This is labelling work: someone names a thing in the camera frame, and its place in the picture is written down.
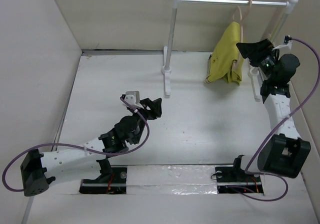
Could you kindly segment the yellow trousers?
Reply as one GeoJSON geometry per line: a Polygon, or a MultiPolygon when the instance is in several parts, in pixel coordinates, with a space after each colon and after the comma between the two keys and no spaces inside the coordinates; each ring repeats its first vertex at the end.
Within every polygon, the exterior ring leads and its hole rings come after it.
{"type": "Polygon", "coordinates": [[[223,79],[226,83],[241,84],[244,59],[240,55],[237,43],[241,40],[241,26],[233,21],[224,31],[208,59],[208,72],[205,83],[223,79]]]}

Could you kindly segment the beige wooden hanger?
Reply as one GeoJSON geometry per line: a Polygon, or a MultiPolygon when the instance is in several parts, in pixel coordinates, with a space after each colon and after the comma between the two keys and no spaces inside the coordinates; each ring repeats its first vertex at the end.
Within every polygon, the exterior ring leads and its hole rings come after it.
{"type": "MultiPolygon", "coordinates": [[[[232,15],[232,20],[233,21],[235,21],[235,13],[238,11],[238,14],[239,14],[239,24],[240,24],[240,41],[241,42],[243,42],[243,40],[244,40],[244,27],[243,27],[243,22],[244,22],[244,19],[249,15],[249,13],[250,13],[250,10],[251,10],[251,8],[252,8],[252,2],[253,2],[253,0],[248,0],[248,9],[247,9],[247,11],[246,12],[242,12],[242,10],[241,10],[241,8],[239,7],[239,6],[237,6],[236,8],[235,8],[235,10],[234,10],[234,12],[233,12],[233,15],[232,15]]],[[[233,64],[232,64],[232,71],[236,71],[237,70],[237,68],[239,67],[239,65],[240,65],[240,63],[241,63],[241,59],[242,59],[242,56],[241,56],[241,54],[239,53],[239,55],[238,55],[238,59],[235,61],[235,62],[233,62],[233,64]]]]}

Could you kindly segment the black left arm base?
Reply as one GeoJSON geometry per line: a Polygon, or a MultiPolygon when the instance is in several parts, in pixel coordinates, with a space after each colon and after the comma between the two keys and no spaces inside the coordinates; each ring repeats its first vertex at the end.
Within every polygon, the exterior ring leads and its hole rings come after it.
{"type": "Polygon", "coordinates": [[[127,193],[128,166],[112,166],[107,158],[96,160],[100,175],[83,179],[79,192],[86,195],[124,195],[127,193]]]}

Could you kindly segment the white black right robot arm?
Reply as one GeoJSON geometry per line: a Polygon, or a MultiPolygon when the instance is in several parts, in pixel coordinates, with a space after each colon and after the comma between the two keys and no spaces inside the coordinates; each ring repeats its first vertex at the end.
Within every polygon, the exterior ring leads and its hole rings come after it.
{"type": "Polygon", "coordinates": [[[310,142],[304,141],[296,130],[290,109],[289,82],[300,61],[291,53],[280,55],[279,47],[274,47],[268,39],[256,43],[238,42],[236,46],[241,56],[265,75],[260,95],[269,116],[271,133],[256,154],[242,156],[241,164],[231,168],[231,175],[237,181],[258,172],[295,178],[311,151],[310,142]]]}

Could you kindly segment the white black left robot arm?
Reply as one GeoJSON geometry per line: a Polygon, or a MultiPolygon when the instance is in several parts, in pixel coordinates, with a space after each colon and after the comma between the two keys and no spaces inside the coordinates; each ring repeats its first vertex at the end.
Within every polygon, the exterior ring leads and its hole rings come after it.
{"type": "Polygon", "coordinates": [[[43,145],[26,150],[20,166],[24,196],[36,196],[50,186],[72,181],[94,164],[98,167],[91,181],[110,181],[113,172],[109,158],[131,153],[128,145],[143,146],[147,141],[142,138],[143,132],[150,131],[148,121],[162,115],[161,98],[146,98],[137,105],[130,104],[129,99],[126,95],[120,97],[131,115],[124,116],[110,131],[91,141],[82,145],[64,144],[65,149],[55,152],[40,152],[43,145]]]}

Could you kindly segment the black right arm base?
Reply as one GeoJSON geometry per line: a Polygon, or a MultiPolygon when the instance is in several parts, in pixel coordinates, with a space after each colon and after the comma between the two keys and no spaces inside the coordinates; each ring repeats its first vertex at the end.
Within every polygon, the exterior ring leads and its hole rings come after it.
{"type": "Polygon", "coordinates": [[[216,181],[219,194],[263,194],[263,185],[260,176],[246,174],[243,170],[236,170],[232,166],[215,166],[210,177],[216,181]]]}

